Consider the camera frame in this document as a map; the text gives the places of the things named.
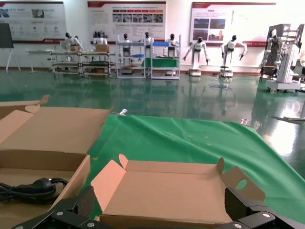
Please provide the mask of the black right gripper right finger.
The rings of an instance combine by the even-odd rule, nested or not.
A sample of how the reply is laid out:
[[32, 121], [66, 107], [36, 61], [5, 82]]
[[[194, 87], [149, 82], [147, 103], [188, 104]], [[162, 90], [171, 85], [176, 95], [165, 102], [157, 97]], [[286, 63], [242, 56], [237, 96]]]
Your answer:
[[303, 229], [304, 224], [286, 218], [264, 202], [245, 198], [233, 188], [224, 192], [224, 207], [231, 218], [231, 228], [240, 225], [242, 229]]

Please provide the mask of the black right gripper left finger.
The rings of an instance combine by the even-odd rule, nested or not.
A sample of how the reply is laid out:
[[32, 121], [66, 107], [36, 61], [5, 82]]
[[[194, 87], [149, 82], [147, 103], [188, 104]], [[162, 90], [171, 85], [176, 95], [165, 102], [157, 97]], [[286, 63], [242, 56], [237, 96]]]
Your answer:
[[61, 199], [47, 213], [27, 220], [14, 229], [99, 229], [101, 223], [90, 219], [95, 193], [92, 186], [75, 198]]

